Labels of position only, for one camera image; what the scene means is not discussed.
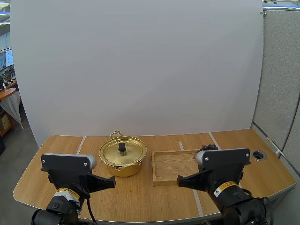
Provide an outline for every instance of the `yellow label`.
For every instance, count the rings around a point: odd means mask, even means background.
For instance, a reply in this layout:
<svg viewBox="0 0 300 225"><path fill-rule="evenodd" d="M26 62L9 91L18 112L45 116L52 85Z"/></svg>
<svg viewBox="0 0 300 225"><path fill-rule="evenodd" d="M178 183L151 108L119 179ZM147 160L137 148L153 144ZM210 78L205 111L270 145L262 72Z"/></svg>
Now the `yellow label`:
<svg viewBox="0 0 300 225"><path fill-rule="evenodd" d="M215 196L218 197L219 194L225 190L226 188L230 187L230 186L234 186L237 185L234 181L228 181L225 182L224 184L221 184L214 192Z"/></svg>
<svg viewBox="0 0 300 225"><path fill-rule="evenodd" d="M65 188L65 187L61 187L61 188L59 188L58 190L57 190L57 192L60 192L60 191L69 191L77 200L79 200L79 195L75 192L75 191L73 191L73 190L71 190L71 189L67 189L67 188Z"/></svg>

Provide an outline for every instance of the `cubicle partition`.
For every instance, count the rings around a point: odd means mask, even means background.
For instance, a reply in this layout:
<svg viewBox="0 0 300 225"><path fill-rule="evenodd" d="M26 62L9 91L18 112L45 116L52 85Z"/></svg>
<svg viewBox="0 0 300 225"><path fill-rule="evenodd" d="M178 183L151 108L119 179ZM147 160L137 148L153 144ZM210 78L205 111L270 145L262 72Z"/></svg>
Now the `cubicle partition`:
<svg viewBox="0 0 300 225"><path fill-rule="evenodd" d="M300 9L265 7L262 76L253 122L300 171ZM281 161L299 183L297 173ZM299 224L297 184L275 211L275 224Z"/></svg>

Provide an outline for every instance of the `computer monitor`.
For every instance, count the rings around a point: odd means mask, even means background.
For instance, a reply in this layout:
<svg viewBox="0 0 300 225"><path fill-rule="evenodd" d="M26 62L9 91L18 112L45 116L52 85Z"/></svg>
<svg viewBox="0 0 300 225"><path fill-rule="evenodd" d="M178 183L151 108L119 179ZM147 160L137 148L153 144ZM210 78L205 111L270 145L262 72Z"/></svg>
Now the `computer monitor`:
<svg viewBox="0 0 300 225"><path fill-rule="evenodd" d="M9 67L13 65L14 59L13 59L13 51L10 49L8 51L5 51L5 66Z"/></svg>

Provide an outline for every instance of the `black cable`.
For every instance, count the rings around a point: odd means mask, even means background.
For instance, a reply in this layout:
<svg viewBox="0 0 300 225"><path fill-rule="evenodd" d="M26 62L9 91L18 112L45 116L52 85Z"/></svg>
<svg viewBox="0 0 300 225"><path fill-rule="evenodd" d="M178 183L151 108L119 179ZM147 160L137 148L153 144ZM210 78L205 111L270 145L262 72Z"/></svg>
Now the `black cable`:
<svg viewBox="0 0 300 225"><path fill-rule="evenodd" d="M94 218L94 215L93 215L93 213L92 213L92 209L90 208L90 199L87 198L87 199L86 199L86 202L87 202L87 204L88 204L88 210L89 210L89 213L90 213L90 217L92 218L92 220L94 221L94 223L97 224L97 222L96 222L96 220L95 220L95 218Z"/></svg>
<svg viewBox="0 0 300 225"><path fill-rule="evenodd" d="M270 201L270 199L268 197L262 197L262 201L264 199L267 201L268 206L270 208L270 225L273 225L273 223L274 223L274 212L273 212L272 203L271 203L271 201Z"/></svg>
<svg viewBox="0 0 300 225"><path fill-rule="evenodd" d="M75 183L69 184L68 187L67 187L68 190L69 190L70 186L76 187L79 191L81 191L83 193L83 195L84 195L84 197L86 199L86 202L88 204L88 210L89 210L89 213L90 213L90 217L92 218L93 222L96 225L98 225L97 222L96 222L96 220L95 220L95 217L94 217L94 215L92 213L92 209L90 208L90 194L89 194L89 192L86 189L84 189L83 187L81 187L80 185L75 184Z"/></svg>

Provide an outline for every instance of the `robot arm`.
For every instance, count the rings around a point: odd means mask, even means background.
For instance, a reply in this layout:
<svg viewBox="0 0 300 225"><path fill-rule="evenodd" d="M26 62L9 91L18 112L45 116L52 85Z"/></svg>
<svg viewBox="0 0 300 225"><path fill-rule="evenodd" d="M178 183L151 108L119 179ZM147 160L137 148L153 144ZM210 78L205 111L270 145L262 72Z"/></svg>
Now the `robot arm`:
<svg viewBox="0 0 300 225"><path fill-rule="evenodd" d="M251 163L249 149L217 150L216 146L211 146L204 146L195 156L199 173L177 179L179 187L207 192L221 212L222 219L203 224L266 225L263 200L268 198L254 198L238 186L244 166Z"/></svg>

